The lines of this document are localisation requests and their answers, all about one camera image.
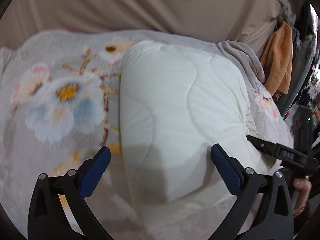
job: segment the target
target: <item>gray fleece blanket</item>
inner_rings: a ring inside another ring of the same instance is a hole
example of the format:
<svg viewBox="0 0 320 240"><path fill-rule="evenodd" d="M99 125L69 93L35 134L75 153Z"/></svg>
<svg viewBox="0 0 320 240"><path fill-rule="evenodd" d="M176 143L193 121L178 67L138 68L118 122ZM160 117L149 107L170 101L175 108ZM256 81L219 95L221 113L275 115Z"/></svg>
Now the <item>gray fleece blanket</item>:
<svg viewBox="0 0 320 240"><path fill-rule="evenodd" d="M140 226L135 217L121 155L118 93L122 56L145 39L231 60L244 78L257 131L272 142L293 146L287 125L262 85L259 59L243 43L213 44L153 31L39 33L17 51L0 50L0 202L25 237L38 175L77 169L102 145L110 148L112 163L86 202L114 239L207 239L230 210L235 198L153 229ZM79 231L66 200L60 199Z"/></svg>

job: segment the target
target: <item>floral blanket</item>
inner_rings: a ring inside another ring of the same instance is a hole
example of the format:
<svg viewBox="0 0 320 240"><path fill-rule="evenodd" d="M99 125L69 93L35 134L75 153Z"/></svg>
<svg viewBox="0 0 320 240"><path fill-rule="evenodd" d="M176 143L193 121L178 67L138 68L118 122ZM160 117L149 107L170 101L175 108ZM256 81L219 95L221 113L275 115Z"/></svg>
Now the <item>floral blanket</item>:
<svg viewBox="0 0 320 240"><path fill-rule="evenodd" d="M234 199L162 228L146 230L135 217L121 155L119 84L123 54L144 39L230 59L244 77L257 131L292 146L287 125L260 82L262 66L245 44L213 44L152 31L40 33L17 51L0 50L0 202L24 236L38 175L77 169L101 146L110 148L112 161L86 203L113 238L206 239L228 213ZM60 199L72 227L80 231L65 198Z"/></svg>

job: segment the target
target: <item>finger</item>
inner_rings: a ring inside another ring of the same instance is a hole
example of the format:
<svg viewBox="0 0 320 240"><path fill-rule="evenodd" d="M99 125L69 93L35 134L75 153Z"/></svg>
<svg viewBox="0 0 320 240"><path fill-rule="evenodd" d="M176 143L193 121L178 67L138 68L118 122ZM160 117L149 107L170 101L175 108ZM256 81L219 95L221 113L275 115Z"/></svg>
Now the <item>finger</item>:
<svg viewBox="0 0 320 240"><path fill-rule="evenodd" d="M308 200L311 191L311 182L307 178L295 179L293 185L296 189L300 190L298 201L292 211L293 215L296 215L300 212Z"/></svg>

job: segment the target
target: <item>gray cloth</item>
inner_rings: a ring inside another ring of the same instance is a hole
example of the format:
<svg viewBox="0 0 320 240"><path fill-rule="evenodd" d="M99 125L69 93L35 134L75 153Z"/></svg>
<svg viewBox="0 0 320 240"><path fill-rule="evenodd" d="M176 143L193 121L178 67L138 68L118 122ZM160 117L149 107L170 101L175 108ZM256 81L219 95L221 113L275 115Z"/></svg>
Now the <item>gray cloth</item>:
<svg viewBox="0 0 320 240"><path fill-rule="evenodd" d="M17 51L0 50L0 202L24 236L37 176L77 169L101 145L110 147L112 162L86 203L114 239L207 239L231 209L234 197L165 227L139 226L121 155L118 90L123 53L144 39L203 49L230 59L243 75L257 131L272 142L293 146L287 125L259 81L264 82L262 66L248 45L213 44L153 31L40 33Z"/></svg>

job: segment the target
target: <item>metal screw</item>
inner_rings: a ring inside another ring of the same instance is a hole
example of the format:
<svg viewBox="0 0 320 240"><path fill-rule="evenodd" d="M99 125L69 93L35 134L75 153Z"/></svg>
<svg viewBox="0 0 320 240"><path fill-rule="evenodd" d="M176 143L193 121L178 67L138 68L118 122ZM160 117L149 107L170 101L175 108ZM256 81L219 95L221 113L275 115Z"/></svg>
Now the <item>metal screw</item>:
<svg viewBox="0 0 320 240"><path fill-rule="evenodd" d="M39 179L45 179L45 177L46 177L46 174L45 173L41 173L40 175L39 175Z"/></svg>
<svg viewBox="0 0 320 240"><path fill-rule="evenodd" d="M278 177L278 178L282 178L282 172L281 171L276 171L276 176Z"/></svg>
<svg viewBox="0 0 320 240"><path fill-rule="evenodd" d="M76 174L76 170L68 170L68 176L73 176L73 175L75 175Z"/></svg>
<svg viewBox="0 0 320 240"><path fill-rule="evenodd" d="M251 175L251 174L254 174L254 170L253 170L252 168L246 168L246 169L245 169L245 172L248 173L248 174L250 174L250 175Z"/></svg>

